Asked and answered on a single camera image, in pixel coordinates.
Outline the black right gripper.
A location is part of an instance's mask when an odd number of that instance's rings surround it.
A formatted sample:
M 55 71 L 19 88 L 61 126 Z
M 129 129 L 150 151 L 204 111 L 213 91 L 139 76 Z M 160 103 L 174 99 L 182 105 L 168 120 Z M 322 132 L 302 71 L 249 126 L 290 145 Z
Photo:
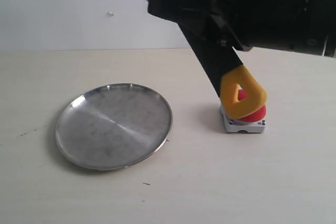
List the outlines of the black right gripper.
M 148 13 L 240 51 L 335 57 L 335 0 L 148 0 Z

